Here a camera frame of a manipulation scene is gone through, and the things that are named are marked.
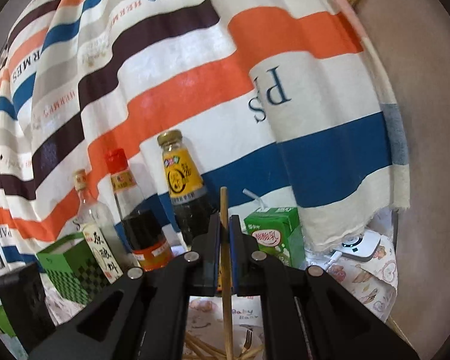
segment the bamboo skewer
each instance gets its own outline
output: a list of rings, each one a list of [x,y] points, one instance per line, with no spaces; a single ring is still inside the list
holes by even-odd
[[[263,350],[263,345],[260,345],[254,349],[249,349],[242,357],[239,357],[240,360],[247,360],[251,357],[254,357],[258,352]]]
[[[199,338],[191,335],[188,332],[185,332],[185,337],[188,338],[193,344],[198,346],[200,349],[204,350],[205,352],[209,353],[212,356],[216,356],[216,354],[219,354],[220,357],[227,357],[225,352],[223,352],[221,349],[216,348],[213,345],[207,344],[206,342],[200,340]]]
[[[187,337],[185,337],[185,345],[188,346],[188,348],[191,351],[193,351],[200,358],[200,360],[207,360],[207,358],[202,354],[202,352],[200,352],[200,350],[195,346],[195,344],[193,344],[193,342]]]
[[[222,303],[223,303],[223,333],[225,336],[226,360],[233,357],[232,330],[232,283],[230,266],[230,241],[228,238],[228,193],[226,187],[220,188],[220,221],[222,222],[222,246],[220,261],[222,268]]]
[[[200,357],[196,356],[196,355],[183,355],[182,356],[183,360],[200,360]],[[213,356],[205,356],[206,360],[215,360],[216,358]]]

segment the white device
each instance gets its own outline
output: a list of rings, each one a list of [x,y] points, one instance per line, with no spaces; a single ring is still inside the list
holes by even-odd
[[[342,245],[335,250],[342,252],[343,256],[366,263],[370,261],[380,244],[380,234],[365,229],[362,235],[346,235],[342,239]]]

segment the red bottle cap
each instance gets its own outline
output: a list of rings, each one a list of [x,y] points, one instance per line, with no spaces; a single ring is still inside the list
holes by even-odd
[[[128,168],[127,156],[122,148],[110,150],[105,155],[105,162],[112,175]]]

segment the sauce bottle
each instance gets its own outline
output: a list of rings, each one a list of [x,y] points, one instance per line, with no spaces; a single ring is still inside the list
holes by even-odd
[[[88,188],[85,169],[79,169],[73,172],[73,182],[80,199],[76,224],[81,225],[80,228],[83,228],[86,225],[96,225],[103,235],[107,246],[110,248],[111,254],[120,267],[120,270],[126,272],[128,268],[135,266],[135,258],[125,250],[125,247],[115,230],[112,213],[106,204],[103,204],[92,196]],[[99,256],[97,262],[100,265],[100,268],[104,270],[103,256]],[[106,272],[104,273],[110,280],[110,275]]]
[[[137,205],[144,197],[128,167],[124,150],[108,152],[106,164],[123,230],[140,266],[151,271],[167,265],[173,258],[172,250],[154,213]]]
[[[180,130],[166,131],[157,137],[163,150],[163,167],[175,220],[185,243],[191,246],[195,237],[208,232],[210,215],[217,210],[182,139]]]

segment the metal screw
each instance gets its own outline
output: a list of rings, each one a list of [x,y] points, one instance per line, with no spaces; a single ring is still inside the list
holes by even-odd
[[[309,269],[308,269],[308,274],[310,276],[314,276],[316,278],[318,278],[319,276],[323,275],[323,269],[320,268],[318,265],[312,265]]]
[[[200,255],[195,251],[189,251],[183,255],[183,257],[191,263],[192,261],[197,261],[200,258]]]
[[[263,261],[267,258],[267,254],[265,252],[262,252],[261,250],[256,250],[252,253],[252,259],[255,261]]]
[[[127,272],[127,276],[130,279],[139,279],[141,278],[143,275],[143,270],[142,268],[138,268],[138,266],[134,267],[134,268],[130,268]]]

